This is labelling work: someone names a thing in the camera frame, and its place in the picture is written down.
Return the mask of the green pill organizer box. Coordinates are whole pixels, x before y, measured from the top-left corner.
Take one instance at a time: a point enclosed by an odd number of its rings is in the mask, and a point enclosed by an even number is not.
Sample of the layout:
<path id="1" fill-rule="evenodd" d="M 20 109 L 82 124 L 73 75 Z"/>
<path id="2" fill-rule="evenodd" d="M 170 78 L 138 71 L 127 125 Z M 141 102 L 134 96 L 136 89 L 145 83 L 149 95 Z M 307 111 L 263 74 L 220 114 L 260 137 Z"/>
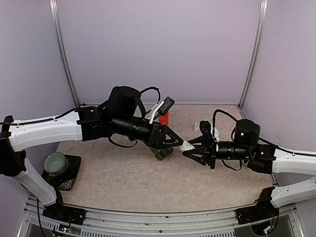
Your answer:
<path id="1" fill-rule="evenodd" d="M 174 149 L 173 148 L 165 148 L 161 150 L 155 151 L 155 157 L 157 160 L 162 161 L 165 158 L 167 158 L 169 155 L 173 153 Z"/>

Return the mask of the small white pill bottle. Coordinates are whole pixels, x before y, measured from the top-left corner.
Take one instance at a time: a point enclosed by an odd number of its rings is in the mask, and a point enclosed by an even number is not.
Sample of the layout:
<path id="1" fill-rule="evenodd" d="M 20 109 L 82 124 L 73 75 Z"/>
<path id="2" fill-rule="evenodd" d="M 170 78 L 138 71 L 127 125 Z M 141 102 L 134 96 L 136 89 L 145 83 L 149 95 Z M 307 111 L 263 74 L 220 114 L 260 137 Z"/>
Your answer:
<path id="1" fill-rule="evenodd" d="M 194 145 L 189 143 L 188 141 L 184 140 L 182 145 L 179 147 L 179 150 L 184 152 L 184 151 L 189 151 L 195 149 Z"/>

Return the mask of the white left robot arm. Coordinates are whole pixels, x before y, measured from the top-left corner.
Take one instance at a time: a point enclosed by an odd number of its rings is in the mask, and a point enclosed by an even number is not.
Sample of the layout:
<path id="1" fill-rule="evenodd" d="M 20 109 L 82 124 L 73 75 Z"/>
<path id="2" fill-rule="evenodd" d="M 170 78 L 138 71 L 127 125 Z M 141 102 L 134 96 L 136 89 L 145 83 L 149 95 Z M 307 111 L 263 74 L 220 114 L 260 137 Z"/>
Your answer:
<path id="1" fill-rule="evenodd" d="M 61 115 L 31 120 L 14 120 L 7 116 L 1 123 L 0 172 L 18 180 L 56 218 L 63 220 L 69 208 L 63 204 L 57 190 L 33 168 L 26 149 L 63 141 L 90 141 L 110 138 L 114 134 L 131 141 L 141 141 L 154 149 L 179 147 L 186 142 L 167 125 L 156 122 L 157 115 L 165 115 L 174 101 L 158 101 L 146 112 L 141 101 L 142 92 L 129 86 L 116 86 L 109 99 L 99 106 L 85 106 Z"/>

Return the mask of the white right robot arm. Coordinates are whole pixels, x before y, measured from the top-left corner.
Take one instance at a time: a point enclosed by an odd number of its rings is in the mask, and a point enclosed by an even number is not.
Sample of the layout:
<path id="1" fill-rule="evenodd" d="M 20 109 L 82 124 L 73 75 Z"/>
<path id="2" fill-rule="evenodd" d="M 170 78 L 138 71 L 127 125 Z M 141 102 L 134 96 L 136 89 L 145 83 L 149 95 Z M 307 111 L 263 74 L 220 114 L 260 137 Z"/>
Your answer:
<path id="1" fill-rule="evenodd" d="M 311 178 L 283 187 L 270 187 L 261 191 L 252 214 L 257 219 L 268 215 L 272 207 L 316 197 L 316 154 L 281 148 L 267 141 L 260 144 L 260 126 L 248 119 L 240 119 L 234 128 L 233 141 L 219 141 L 217 129 L 208 121 L 199 124 L 202 135 L 184 141 L 183 155 L 214 169 L 216 160 L 245 161 L 246 167 L 257 173 L 297 173 Z"/>

